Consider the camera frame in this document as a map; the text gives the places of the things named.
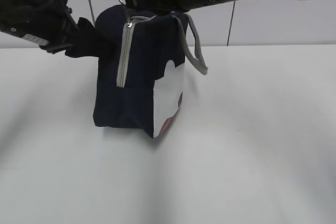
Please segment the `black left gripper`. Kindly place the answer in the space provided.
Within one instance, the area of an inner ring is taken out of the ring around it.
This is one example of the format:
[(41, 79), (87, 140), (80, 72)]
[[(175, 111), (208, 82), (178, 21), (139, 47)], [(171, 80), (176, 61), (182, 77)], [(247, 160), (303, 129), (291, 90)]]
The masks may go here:
[(115, 45), (86, 18), (72, 18), (68, 0), (1, 0), (1, 32), (70, 58), (109, 59)]

